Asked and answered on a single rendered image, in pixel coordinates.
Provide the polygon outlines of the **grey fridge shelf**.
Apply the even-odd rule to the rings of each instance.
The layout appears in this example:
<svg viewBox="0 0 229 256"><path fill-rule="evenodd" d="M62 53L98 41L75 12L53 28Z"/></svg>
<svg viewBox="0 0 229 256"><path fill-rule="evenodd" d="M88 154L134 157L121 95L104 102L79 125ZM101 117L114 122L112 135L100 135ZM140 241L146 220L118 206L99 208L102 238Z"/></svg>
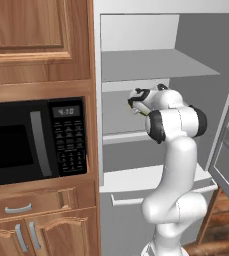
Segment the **grey fridge shelf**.
<svg viewBox="0 0 229 256"><path fill-rule="evenodd" d="M176 49L103 52L101 64L103 82L219 75Z"/></svg>

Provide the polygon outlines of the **small wooden cupboard door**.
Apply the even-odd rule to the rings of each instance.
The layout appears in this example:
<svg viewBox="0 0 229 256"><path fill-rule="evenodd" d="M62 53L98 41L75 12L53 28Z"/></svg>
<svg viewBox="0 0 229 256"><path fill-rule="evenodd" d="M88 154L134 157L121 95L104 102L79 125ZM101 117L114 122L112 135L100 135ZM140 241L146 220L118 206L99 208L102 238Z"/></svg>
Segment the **small wooden cupboard door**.
<svg viewBox="0 0 229 256"><path fill-rule="evenodd" d="M14 221L0 222L0 256L27 256L28 247L20 244Z"/></svg>
<svg viewBox="0 0 229 256"><path fill-rule="evenodd" d="M34 222L40 250L36 256L99 256L96 208L61 210L26 218Z"/></svg>

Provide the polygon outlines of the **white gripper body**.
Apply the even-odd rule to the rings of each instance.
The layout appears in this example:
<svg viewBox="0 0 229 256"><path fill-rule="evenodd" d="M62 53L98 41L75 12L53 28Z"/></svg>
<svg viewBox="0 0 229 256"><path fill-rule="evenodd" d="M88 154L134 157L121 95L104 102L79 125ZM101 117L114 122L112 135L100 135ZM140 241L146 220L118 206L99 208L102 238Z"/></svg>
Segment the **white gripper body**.
<svg viewBox="0 0 229 256"><path fill-rule="evenodd" d="M148 115L148 108L137 98L131 97L128 99L130 107L134 110L135 114Z"/></svg>

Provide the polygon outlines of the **white fridge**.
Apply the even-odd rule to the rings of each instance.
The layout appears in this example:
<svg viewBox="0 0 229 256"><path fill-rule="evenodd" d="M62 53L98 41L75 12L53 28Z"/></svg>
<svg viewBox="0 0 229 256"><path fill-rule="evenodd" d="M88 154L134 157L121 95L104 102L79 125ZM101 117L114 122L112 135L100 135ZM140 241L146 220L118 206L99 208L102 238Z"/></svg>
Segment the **white fridge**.
<svg viewBox="0 0 229 256"><path fill-rule="evenodd" d="M208 204L206 215L182 233L180 244L187 256L229 256L229 226L209 226L217 198L226 193L207 170L229 93L229 0L94 0L94 23L99 186L107 172L164 165L166 146L151 138L103 144L104 135L147 133L146 117L135 114L128 104L132 90L163 84L179 92L186 104L207 117L205 133L195 138L192 190ZM164 49L176 49L219 75L102 81L103 52Z"/></svg>

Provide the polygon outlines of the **black microwave oven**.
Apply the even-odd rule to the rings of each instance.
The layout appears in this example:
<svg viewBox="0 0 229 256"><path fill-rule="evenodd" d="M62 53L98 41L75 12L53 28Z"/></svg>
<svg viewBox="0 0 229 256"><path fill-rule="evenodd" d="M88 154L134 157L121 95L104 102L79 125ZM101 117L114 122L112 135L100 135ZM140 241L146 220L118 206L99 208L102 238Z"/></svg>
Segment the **black microwave oven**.
<svg viewBox="0 0 229 256"><path fill-rule="evenodd" d="M41 112L52 175L44 177L30 113ZM0 185L85 174L87 142L81 97L0 103Z"/></svg>

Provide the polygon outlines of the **white fridge drawer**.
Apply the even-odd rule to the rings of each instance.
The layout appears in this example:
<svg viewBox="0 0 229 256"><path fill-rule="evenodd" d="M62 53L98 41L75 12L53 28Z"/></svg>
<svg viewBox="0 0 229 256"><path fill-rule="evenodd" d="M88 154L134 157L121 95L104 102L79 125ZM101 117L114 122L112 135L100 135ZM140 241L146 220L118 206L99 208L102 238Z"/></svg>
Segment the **white fridge drawer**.
<svg viewBox="0 0 229 256"><path fill-rule="evenodd" d="M116 200L145 198L158 186L163 166L119 170L104 174L100 187L102 256L140 256L152 239L154 225L142 217L141 206L113 207Z"/></svg>

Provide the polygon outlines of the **large wooden cupboard door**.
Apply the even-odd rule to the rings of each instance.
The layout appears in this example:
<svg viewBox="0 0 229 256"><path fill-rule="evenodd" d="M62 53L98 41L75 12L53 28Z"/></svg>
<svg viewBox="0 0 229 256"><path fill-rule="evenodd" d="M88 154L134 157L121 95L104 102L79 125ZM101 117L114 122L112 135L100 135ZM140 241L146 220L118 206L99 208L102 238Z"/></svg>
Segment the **large wooden cupboard door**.
<svg viewBox="0 0 229 256"><path fill-rule="evenodd" d="M0 0L0 84L89 76L87 0Z"/></svg>

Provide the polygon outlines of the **wooden drawer front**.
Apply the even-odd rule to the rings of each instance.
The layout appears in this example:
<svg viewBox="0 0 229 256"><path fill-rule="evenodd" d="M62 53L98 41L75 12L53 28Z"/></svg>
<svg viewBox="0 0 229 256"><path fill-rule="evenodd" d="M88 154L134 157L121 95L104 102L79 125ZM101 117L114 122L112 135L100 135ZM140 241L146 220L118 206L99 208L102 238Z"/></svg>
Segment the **wooden drawer front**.
<svg viewBox="0 0 229 256"><path fill-rule="evenodd" d="M32 210L18 213L6 214L5 207L20 208L32 203ZM14 194L0 196L0 219L18 217L26 214L34 214L62 208L78 207L77 189L75 187L69 189L31 192L28 194Z"/></svg>

